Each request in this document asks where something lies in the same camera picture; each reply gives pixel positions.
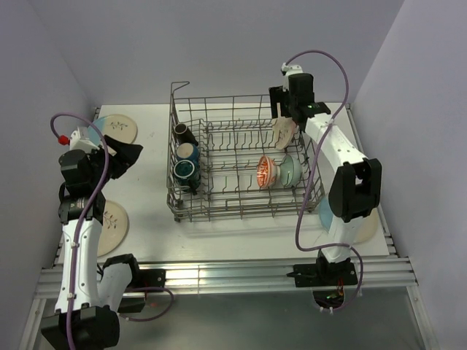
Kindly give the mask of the pink and cream plate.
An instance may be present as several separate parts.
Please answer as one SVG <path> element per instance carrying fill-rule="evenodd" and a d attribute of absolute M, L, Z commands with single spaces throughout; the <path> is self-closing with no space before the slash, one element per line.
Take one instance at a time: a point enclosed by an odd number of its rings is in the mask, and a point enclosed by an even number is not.
<path fill-rule="evenodd" d="M 274 118 L 272 122 L 273 144 L 276 149 L 285 149 L 293 140 L 297 125 L 291 117 Z"/>

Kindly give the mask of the blue and cream plate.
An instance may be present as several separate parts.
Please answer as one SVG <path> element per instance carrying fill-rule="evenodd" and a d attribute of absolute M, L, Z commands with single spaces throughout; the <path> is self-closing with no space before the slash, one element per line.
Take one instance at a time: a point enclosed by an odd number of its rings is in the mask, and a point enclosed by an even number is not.
<path fill-rule="evenodd" d="M 124 114 L 109 114 L 98 118 L 93 124 L 101 131 L 103 136 L 108 135 L 127 144 L 132 144 L 138 133 L 136 122 Z"/>

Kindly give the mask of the dark blue mug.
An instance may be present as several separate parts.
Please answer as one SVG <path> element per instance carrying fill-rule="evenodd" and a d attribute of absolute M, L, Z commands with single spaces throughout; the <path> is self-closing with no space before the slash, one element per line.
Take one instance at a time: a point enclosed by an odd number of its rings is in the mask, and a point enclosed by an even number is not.
<path fill-rule="evenodd" d="M 176 149 L 176 157 L 178 160 L 190 160 L 194 163 L 198 163 L 200 153 L 195 144 L 186 142 L 178 146 Z"/>

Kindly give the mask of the light green bowl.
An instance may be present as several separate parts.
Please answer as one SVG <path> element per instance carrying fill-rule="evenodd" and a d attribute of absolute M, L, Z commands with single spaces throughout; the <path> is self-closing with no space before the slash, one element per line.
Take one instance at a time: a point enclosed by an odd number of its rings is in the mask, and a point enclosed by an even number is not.
<path fill-rule="evenodd" d="M 298 158 L 291 155 L 284 156 L 279 169 L 279 180 L 283 187 L 295 187 L 299 183 L 302 175 L 302 166 Z"/>

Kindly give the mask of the dark green mug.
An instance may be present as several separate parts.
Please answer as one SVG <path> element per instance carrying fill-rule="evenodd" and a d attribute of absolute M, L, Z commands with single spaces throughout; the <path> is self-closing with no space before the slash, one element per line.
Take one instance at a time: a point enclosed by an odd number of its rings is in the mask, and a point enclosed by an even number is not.
<path fill-rule="evenodd" d="M 201 185 L 201 175 L 198 166 L 191 160 L 179 160 L 173 168 L 176 183 L 184 192 L 197 195 Z"/>

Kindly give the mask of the orange patterned bowl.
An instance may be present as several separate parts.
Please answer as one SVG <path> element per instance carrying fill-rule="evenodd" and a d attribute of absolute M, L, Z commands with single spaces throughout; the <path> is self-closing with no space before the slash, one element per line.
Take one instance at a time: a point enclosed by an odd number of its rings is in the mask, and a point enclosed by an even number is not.
<path fill-rule="evenodd" d="M 259 188 L 269 188 L 277 180 L 277 164 L 269 156 L 263 155 L 258 162 L 256 176 Z"/>

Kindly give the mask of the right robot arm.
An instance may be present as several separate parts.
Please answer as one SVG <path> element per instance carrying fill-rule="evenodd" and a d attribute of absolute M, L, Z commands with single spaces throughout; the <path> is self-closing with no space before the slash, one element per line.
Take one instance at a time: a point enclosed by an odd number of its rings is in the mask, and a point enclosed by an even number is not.
<path fill-rule="evenodd" d="M 350 260 L 353 244 L 365 218 L 380 202 L 382 164 L 359 151 L 335 125 L 336 115 L 323 102 L 314 99 L 314 77 L 298 65 L 282 68 L 284 82 L 269 90 L 271 116 L 291 119 L 324 155 L 333 170 L 327 197 L 332 213 L 328 236 L 330 244 L 319 248 L 316 276 L 332 284 L 341 275 L 354 272 Z"/>

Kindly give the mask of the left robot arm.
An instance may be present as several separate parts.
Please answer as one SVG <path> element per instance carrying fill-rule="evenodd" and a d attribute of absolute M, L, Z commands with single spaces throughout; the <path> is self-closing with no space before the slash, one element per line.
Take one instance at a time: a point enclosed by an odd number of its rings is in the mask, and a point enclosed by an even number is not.
<path fill-rule="evenodd" d="M 54 349 L 105 349 L 120 337 L 118 311 L 125 291 L 134 291 L 142 272 L 132 254 L 106 260 L 98 268 L 99 239 L 106 199 L 101 191 L 138 160 L 143 147 L 105 136 L 90 151 L 73 149 L 59 158 L 64 179 L 58 210 L 63 234 L 63 274 L 53 316 L 42 321 L 41 334 Z"/>

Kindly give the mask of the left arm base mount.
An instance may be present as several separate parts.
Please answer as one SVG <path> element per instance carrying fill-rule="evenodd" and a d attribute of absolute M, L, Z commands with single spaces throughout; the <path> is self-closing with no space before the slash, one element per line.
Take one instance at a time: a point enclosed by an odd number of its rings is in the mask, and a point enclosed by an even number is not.
<path fill-rule="evenodd" d="M 160 292 L 160 290 L 149 290 L 149 288 L 165 287 L 165 282 L 166 271 L 164 269 L 140 270 L 138 279 L 126 288 L 126 293 L 142 293 L 142 296 L 123 296 L 118 312 L 121 314 L 140 313 L 146 305 L 149 294 Z"/>

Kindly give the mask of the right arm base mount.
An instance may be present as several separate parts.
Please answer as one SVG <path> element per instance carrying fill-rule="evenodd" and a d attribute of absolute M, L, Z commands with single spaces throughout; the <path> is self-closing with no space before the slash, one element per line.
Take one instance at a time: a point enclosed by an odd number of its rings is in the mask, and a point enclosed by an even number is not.
<path fill-rule="evenodd" d="M 313 291 L 312 295 L 320 310 L 331 313 L 344 305 L 345 287 L 357 287 L 356 292 L 361 287 L 355 265 L 350 258 L 338 263 L 319 258 L 313 264 L 297 264 L 287 277 L 294 279 L 296 288 L 327 287 L 326 290 Z"/>

